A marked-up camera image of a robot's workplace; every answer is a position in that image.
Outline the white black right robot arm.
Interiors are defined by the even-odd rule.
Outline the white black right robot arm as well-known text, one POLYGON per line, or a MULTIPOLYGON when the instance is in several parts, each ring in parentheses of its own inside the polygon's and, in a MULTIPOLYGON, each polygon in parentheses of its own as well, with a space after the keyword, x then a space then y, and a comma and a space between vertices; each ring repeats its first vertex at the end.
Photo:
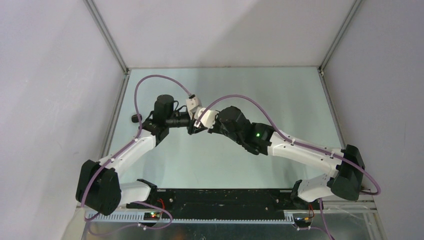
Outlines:
POLYGON ((317 177, 294 184, 290 201, 295 208, 304 209, 310 202, 329 196, 359 199, 365 166, 356 146, 329 148, 281 137, 271 125, 250 122, 235 106, 205 110, 197 116, 209 133, 224 135, 253 155, 282 157, 322 171, 317 177))

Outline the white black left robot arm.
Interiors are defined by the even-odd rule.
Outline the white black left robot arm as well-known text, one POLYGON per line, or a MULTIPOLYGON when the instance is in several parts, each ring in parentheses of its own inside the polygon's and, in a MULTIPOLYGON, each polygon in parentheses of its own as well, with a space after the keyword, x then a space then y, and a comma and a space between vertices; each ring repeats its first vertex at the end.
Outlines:
POLYGON ((81 167, 76 189, 76 200, 99 214, 108 216, 121 206, 140 202, 145 208, 153 208, 158 194, 153 185, 136 180, 122 183, 120 177, 144 154, 153 150, 169 134, 171 128, 187 128, 195 134, 211 129, 218 111, 202 107, 200 100, 191 95, 186 100, 186 111, 174 106, 171 95, 157 97, 151 115, 140 124, 138 132, 122 149, 99 159, 87 160, 81 167))

